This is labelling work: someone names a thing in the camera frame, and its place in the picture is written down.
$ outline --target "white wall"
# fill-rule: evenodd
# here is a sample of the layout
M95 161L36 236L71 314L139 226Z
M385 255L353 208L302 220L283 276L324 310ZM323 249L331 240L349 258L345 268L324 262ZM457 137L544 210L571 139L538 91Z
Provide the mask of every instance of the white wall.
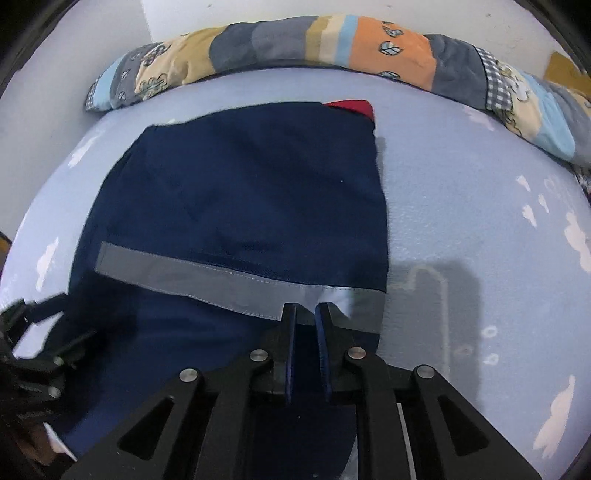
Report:
M235 22L335 13L393 21L485 48L543 75L558 42L514 0L142 0L154 41Z
M0 231L14 238L33 197L99 118L86 92L117 57L150 42L139 0L80 0L0 98Z

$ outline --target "orange fabric patch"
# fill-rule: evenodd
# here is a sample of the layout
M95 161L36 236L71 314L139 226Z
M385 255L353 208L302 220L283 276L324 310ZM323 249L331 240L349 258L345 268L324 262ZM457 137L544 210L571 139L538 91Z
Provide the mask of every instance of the orange fabric patch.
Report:
M401 35L388 35L384 27L391 31L400 30ZM401 48L396 55L380 51L384 42L391 42ZM385 24L369 17L359 17L353 47L349 57L349 68L367 73L394 72L402 82L410 83L423 90L431 91L436 61L431 52L427 37L397 24Z

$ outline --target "gray fabric patch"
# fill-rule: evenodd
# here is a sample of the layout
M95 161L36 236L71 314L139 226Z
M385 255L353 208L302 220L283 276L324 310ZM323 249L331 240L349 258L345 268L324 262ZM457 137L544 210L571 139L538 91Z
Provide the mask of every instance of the gray fabric patch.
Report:
M583 111L571 94L562 85L534 77L546 90L552 93L556 103L562 110L566 124L574 138L574 156L569 162L581 167L591 167L591 119Z
M306 32L318 17L295 17L261 22L252 32L252 46L259 61L303 60Z
M385 294L378 290L272 280L107 242L101 245L95 271L148 290L277 321L284 303L299 303L313 312L318 303L332 302L343 313L335 316L338 326L370 333L380 333L382 327Z
M478 110L486 107L486 74L474 46L445 35L425 35L437 62L431 91Z
M252 46L252 32L261 23L236 23L229 25L213 39L209 46L209 59L216 72L239 69L256 63L256 51Z
M157 45L159 44L150 43L136 48L119 62L111 82L111 107L115 109L129 106L141 100L141 97L135 94L135 78L138 76L142 58Z

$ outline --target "leaf print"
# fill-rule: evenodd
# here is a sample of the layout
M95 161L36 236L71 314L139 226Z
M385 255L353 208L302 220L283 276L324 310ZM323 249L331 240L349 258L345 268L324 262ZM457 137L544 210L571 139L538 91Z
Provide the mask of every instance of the leaf print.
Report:
M142 95L142 100L147 100L157 93L162 92L166 88L167 80L167 75L161 73L157 78L152 77L147 82L142 81L139 84L139 93Z
M400 35L404 35L404 32L399 28L388 28L386 27L386 25L383 25L382 28L388 35L394 38L399 37Z
M402 52L400 47L397 47L390 41L382 42L378 50L385 55L398 55L400 52Z
M164 44L161 43L157 47L154 47L152 50L150 50L142 58L142 60L144 61L144 67L149 67L150 65L152 65L154 60L156 60L156 58L158 58L163 53L167 52L169 48L170 45L164 46Z
M400 75L398 73L390 72L389 70L379 72L378 75L390 80L400 80Z

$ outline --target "black metal bracket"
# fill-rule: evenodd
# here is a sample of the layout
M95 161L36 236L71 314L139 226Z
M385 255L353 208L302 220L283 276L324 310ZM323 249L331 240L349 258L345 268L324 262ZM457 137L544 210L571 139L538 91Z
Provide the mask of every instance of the black metal bracket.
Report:
M29 326L62 312L67 302L65 294L41 303L19 300L0 313L0 478L7 474L11 480L48 480L57 478L69 466L61 457L49 466L29 460L15 438L27 439L30 426L59 414L66 374L85 355L85 343L94 332L36 358L12 354Z
M227 367L180 372L63 480L249 478L253 412L290 399L298 308L286 304L261 348ZM319 304L316 326L326 398L358 412L360 480L540 480L432 367L388 366L332 323L329 304Z

